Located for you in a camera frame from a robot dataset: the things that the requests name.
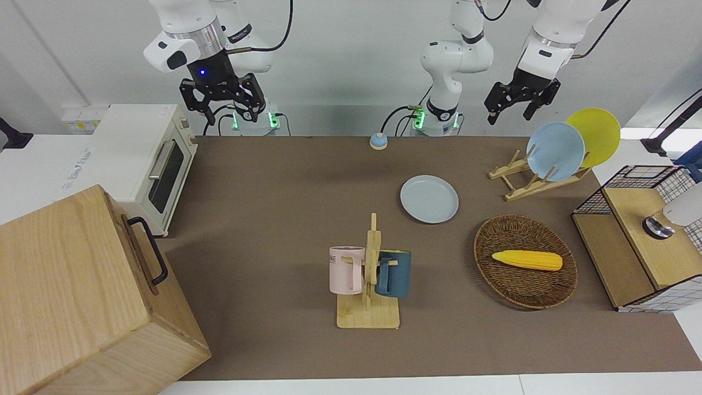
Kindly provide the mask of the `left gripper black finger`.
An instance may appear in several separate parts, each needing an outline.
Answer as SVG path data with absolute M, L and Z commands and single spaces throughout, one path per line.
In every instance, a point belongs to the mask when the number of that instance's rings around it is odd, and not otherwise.
M 560 87 L 560 82 L 551 82 L 541 92 L 534 93 L 532 100 L 530 100 L 529 105 L 527 105 L 526 110 L 523 112 L 524 119 L 527 121 L 531 120 L 538 109 L 542 106 L 550 105 Z
M 511 107 L 519 98 L 519 88 L 512 87 L 511 84 L 496 82 L 484 100 L 485 108 L 488 111 L 488 123 L 494 125 L 502 111 Z

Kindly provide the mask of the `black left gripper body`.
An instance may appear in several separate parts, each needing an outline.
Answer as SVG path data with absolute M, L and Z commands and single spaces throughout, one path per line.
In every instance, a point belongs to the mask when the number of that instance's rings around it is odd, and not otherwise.
M 553 100 L 560 86 L 558 78 L 544 78 L 516 68 L 512 75 L 511 97 L 524 100 Z

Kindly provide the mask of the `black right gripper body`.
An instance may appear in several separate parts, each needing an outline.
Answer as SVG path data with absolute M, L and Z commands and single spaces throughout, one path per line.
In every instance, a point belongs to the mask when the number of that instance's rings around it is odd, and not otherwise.
M 204 99 L 212 101 L 233 100 L 244 102 L 244 94 L 239 87 L 239 79 L 235 74 L 226 50 L 201 59 L 186 66 L 190 71 L 195 86 Z

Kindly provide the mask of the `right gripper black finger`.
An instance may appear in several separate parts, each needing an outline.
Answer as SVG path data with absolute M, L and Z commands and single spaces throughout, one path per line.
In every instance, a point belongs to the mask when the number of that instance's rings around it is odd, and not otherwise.
M 266 99 L 253 73 L 238 79 L 235 90 L 235 110 L 246 122 L 258 122 L 259 115 L 266 108 Z
M 198 100 L 195 92 L 199 90 L 200 88 L 193 80 L 182 80 L 180 83 L 180 93 L 186 108 L 188 108 L 190 111 L 200 113 L 207 119 L 207 125 L 213 126 L 216 118 L 209 106 L 211 99 L 208 93 L 203 93 L 202 100 Z

